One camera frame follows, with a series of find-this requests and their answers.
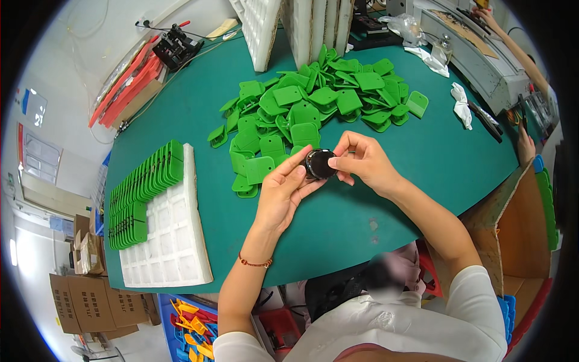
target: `plastic bag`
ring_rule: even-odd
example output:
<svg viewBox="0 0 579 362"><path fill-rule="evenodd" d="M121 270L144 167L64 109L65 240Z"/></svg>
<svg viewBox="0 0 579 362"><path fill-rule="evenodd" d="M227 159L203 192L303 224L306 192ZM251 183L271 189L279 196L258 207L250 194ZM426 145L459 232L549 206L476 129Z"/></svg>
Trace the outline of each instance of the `plastic bag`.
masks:
<svg viewBox="0 0 579 362"><path fill-rule="evenodd" d="M416 19L408 14L398 16L382 16L378 18L381 23L388 23L388 29L400 34L404 41L403 46L418 47L422 39L422 33L416 23Z"/></svg>
<svg viewBox="0 0 579 362"><path fill-rule="evenodd" d="M113 85L115 85L115 82L120 78L121 75L123 75L124 71L127 70L127 68L131 65L133 60L137 57L137 54L141 51L141 49L145 46L145 44L147 44L147 42L148 40L143 40L140 43L137 43L135 46L133 46L133 48L129 50L127 55L124 56L123 60L121 60L120 63L115 67L115 70L112 71L112 73L103 83L101 90L98 91L98 95L94 99L91 114L94 113L94 111L98 108L98 106L107 96L108 92L111 90Z"/></svg>

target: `black machine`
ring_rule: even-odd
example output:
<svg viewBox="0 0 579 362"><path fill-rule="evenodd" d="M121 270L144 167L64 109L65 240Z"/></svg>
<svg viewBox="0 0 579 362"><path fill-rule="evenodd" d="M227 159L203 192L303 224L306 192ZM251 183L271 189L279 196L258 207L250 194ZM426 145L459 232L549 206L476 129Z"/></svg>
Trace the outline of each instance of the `black machine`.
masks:
<svg viewBox="0 0 579 362"><path fill-rule="evenodd" d="M481 29L483 29L487 34L490 35L490 31L487 29L487 25L485 23L483 23L481 21L481 19L475 17L472 15L471 12L460 9L460 8L456 8L457 11L459 11L462 15L468 17L470 20L472 20L473 23L475 23L476 25L478 25Z"/></svg>
<svg viewBox="0 0 579 362"><path fill-rule="evenodd" d="M401 45L402 38L388 29L388 25L368 16L365 0L354 2L350 38L348 43L353 50L371 49L374 47Z"/></svg>
<svg viewBox="0 0 579 362"><path fill-rule="evenodd" d="M165 63L170 72L178 70L197 55L204 44L203 41L196 42L188 38L181 30L181 26L184 24L186 25L188 22L181 25L173 24L171 30L163 34L159 43L153 48L155 55Z"/></svg>

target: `red string bracelet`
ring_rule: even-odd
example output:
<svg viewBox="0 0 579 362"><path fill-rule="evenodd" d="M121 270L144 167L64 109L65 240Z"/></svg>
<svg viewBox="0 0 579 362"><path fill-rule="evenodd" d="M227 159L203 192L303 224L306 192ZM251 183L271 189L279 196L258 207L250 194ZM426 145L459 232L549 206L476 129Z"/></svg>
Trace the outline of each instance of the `red string bracelet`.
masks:
<svg viewBox="0 0 579 362"><path fill-rule="evenodd" d="M265 267L265 269L269 268L269 266L273 263L273 261L271 259L267 260L265 263L263 264L251 264L248 263L247 260L245 259L241 259L241 251L237 254L237 256L239 257L239 260L241 261L241 263L243 265L249 265L249 266L263 266Z"/></svg>

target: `white paper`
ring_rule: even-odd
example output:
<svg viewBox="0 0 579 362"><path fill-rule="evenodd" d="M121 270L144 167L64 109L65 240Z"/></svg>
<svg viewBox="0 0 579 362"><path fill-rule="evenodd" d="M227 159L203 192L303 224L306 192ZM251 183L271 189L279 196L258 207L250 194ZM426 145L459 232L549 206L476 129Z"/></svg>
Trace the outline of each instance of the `white paper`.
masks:
<svg viewBox="0 0 579 362"><path fill-rule="evenodd" d="M404 47L409 53L414 54L418 58L422 59L422 61L435 73L438 73L446 78L450 77L450 73L448 73L448 66L442 65L436 58L430 55L429 52L426 50L419 48L419 47Z"/></svg>
<svg viewBox="0 0 579 362"><path fill-rule="evenodd" d="M463 121L464 123L464 127L467 130L472 130L472 114L470 112L470 109L468 108L468 103L467 103L467 95L464 92L464 88L456 83L453 82L452 83L452 89L450 90L451 95L454 97L454 99L456 100L455 103L455 113L457 116L460 117L460 119Z"/></svg>

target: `hand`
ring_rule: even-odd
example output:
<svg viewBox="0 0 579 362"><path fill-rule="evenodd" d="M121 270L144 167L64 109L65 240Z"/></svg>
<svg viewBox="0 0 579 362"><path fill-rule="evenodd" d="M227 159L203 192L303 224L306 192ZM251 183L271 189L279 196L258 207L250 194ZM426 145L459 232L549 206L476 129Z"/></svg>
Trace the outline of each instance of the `hand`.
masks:
<svg viewBox="0 0 579 362"><path fill-rule="evenodd" d="M378 195L389 198L404 180L374 138L345 131L334 153L337 157L330 158L328 165L338 170L338 179L350 186L354 185L350 175L354 173Z"/></svg>
<svg viewBox="0 0 579 362"><path fill-rule="evenodd" d="M477 6L474 6L472 8L472 13L474 16L483 18L489 28L491 28L495 33L499 34L503 31L494 17L490 14L489 10L479 9Z"/></svg>
<svg viewBox="0 0 579 362"><path fill-rule="evenodd" d="M519 141L516 147L519 151L519 164L521 166L527 165L535 157L535 142L531 136L527 135L527 131L523 127L523 121L519 122Z"/></svg>
<svg viewBox="0 0 579 362"><path fill-rule="evenodd" d="M306 169L300 165L311 150L311 145L304 147L263 179L254 226L279 237L290 225L299 203L325 184L326 180L306 179Z"/></svg>

